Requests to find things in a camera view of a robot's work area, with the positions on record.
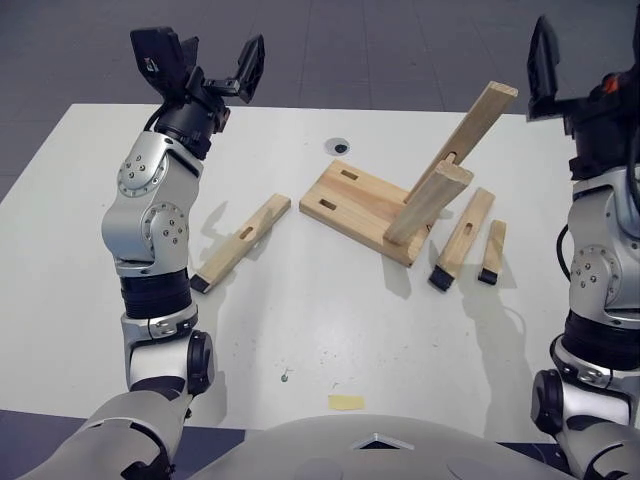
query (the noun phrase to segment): wooden base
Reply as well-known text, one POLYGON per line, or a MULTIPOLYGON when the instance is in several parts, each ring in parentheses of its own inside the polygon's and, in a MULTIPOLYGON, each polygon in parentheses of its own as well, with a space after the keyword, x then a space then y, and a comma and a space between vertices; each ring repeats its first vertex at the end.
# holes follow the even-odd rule
POLYGON ((410 267, 429 234, 425 225, 402 245, 384 238, 406 206, 406 190, 335 160, 300 200, 300 211, 410 267))

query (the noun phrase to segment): screw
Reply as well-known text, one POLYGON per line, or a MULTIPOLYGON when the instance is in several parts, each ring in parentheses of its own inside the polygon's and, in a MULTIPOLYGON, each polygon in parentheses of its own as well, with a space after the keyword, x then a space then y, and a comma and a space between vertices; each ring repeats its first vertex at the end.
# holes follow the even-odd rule
POLYGON ((581 375, 578 376, 578 380, 580 380, 581 382, 585 382, 585 383, 593 383, 596 381, 595 378, 593 378, 593 376, 591 375, 590 372, 586 372, 583 373, 581 375))

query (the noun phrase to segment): wooden leg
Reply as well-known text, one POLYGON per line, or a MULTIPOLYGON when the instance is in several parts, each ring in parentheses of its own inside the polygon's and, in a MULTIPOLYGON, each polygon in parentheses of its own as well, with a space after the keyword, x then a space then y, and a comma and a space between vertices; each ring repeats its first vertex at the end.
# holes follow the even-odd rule
POLYGON ((478 188, 462 213, 462 217, 449 237, 440 258, 438 258, 436 268, 429 277, 429 281, 440 290, 446 291, 460 272, 460 267, 462 267, 494 199, 493 193, 484 188, 478 188))
POLYGON ((502 269, 502 249, 504 247, 504 237, 507 233, 507 224, 501 220, 491 222, 489 239, 484 251, 482 260, 482 271, 478 275, 478 280, 489 285, 495 285, 498 281, 498 274, 502 269))
POLYGON ((191 288, 207 293, 220 283, 273 224, 291 207, 291 199, 275 194, 220 247, 191 278, 191 288))
POLYGON ((433 222, 473 180, 473 173, 443 161, 416 190, 411 200, 389 225, 384 238, 403 244, 420 228, 433 222))
POLYGON ((420 185, 427 179, 431 172, 442 160, 452 161, 460 165, 469 155, 469 152, 478 144, 500 115, 507 109, 511 102, 518 96, 518 90, 508 85, 497 82, 489 82, 482 94, 467 112, 462 122, 438 152, 431 165, 425 170, 415 184, 405 203, 409 203, 420 185))

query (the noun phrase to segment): wood grain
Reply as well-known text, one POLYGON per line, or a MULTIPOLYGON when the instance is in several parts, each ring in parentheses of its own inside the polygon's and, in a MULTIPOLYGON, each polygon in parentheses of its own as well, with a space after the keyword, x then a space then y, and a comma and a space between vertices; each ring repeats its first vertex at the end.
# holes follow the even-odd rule
POLYGON ((389 225, 384 237, 393 243, 405 243, 424 225, 433 223, 440 211, 467 188, 471 180, 473 173, 470 171, 447 160, 440 162, 389 225))
POLYGON ((517 96, 518 90, 516 88, 502 83, 489 82, 435 156, 431 165, 411 189, 405 202, 408 203, 411 200, 418 187, 426 180, 438 163, 442 160, 450 160, 450 154, 453 153, 455 155, 452 159, 453 163, 460 165, 517 96))
POLYGON ((447 245, 438 258, 438 265, 452 277, 455 278, 458 275, 494 199, 493 193, 484 188, 478 188, 449 237, 447 245))
POLYGON ((290 207, 290 198, 274 194, 233 236, 227 239, 197 272, 197 275, 209 284, 203 293, 220 283, 290 207))
POLYGON ((482 268, 495 274, 502 269, 502 249, 504 248, 504 238, 507 234, 507 224, 501 220, 493 220, 489 230, 487 246, 484 250, 482 268))
POLYGON ((419 228, 401 245, 384 238, 405 208, 407 191, 335 160, 300 200, 300 211, 405 266, 415 261, 429 231, 419 228))

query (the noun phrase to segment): yellow tape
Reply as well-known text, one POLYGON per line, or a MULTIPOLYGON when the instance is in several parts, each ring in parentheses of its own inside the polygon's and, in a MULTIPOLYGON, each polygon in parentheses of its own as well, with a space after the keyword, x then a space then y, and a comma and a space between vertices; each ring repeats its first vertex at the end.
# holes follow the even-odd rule
POLYGON ((357 395, 329 395, 329 408, 331 410, 362 410, 364 397, 357 395))

